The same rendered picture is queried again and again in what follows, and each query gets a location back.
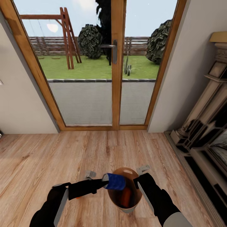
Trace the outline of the trash can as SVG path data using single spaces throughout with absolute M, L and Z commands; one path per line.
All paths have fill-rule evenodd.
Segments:
M 129 170 L 132 172 L 132 174 L 128 173 L 128 172 L 124 172 L 123 170 Z M 109 197 L 111 199 L 111 201 L 124 213 L 131 213 L 132 211 L 134 211 L 134 209 L 136 208 L 136 206 L 138 205 L 138 203 L 140 202 L 141 198 L 142 198 L 142 192 L 140 191 L 140 189 L 136 189 L 135 184 L 134 184 L 134 179 L 138 178 L 138 173 L 135 172 L 134 170 L 128 168 L 128 167 L 121 167 L 117 170 L 115 170 L 112 174 L 117 174 L 117 175 L 121 175 L 124 177 L 125 179 L 125 186 L 131 189 L 132 195 L 131 195 L 131 204 L 130 204 L 130 208 L 128 209 L 123 209 L 121 207 L 119 207 L 120 201 L 121 201 L 121 197 L 122 197 L 122 191 L 123 190 L 112 190 L 112 189 L 107 189 L 108 190 L 108 194 Z

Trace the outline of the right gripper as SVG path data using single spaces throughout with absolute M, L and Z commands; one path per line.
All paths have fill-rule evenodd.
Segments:
M 135 187 L 136 187 L 136 189 L 139 189 L 139 186 L 138 186 L 138 181 L 139 181 L 139 179 L 140 179 L 140 177 L 138 177 L 138 178 L 135 178 L 133 181 L 134 181 L 134 184 L 135 184 Z

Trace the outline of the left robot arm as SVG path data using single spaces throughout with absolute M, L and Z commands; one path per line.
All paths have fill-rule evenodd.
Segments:
M 91 177 L 95 178 L 96 172 L 87 170 L 84 181 L 54 185 L 48 193 L 47 201 L 33 215 L 29 227 L 57 227 L 67 199 L 72 200 L 89 193 L 95 194 L 97 189 L 109 183 L 102 179 L 93 180 Z

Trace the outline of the can of soda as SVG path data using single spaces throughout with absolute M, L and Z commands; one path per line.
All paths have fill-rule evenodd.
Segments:
M 130 208 L 131 195 L 132 195 L 131 189 L 125 186 L 123 191 L 122 191 L 122 197 L 121 197 L 119 207 L 121 207 L 123 209 L 124 208 L 125 209 Z
M 102 181 L 109 181 L 109 183 L 104 186 L 106 189 L 123 190 L 125 187 L 125 179 L 121 175 L 106 173 L 103 175 Z

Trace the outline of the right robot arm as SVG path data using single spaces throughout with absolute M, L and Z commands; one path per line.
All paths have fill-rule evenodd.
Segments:
M 144 173 L 150 169 L 149 165 L 136 168 L 138 178 L 135 178 L 136 189 L 140 189 L 149 207 L 162 227 L 193 227 L 184 217 L 176 205 L 173 204 L 171 197 L 166 190 L 160 189 L 155 180 L 149 173 Z

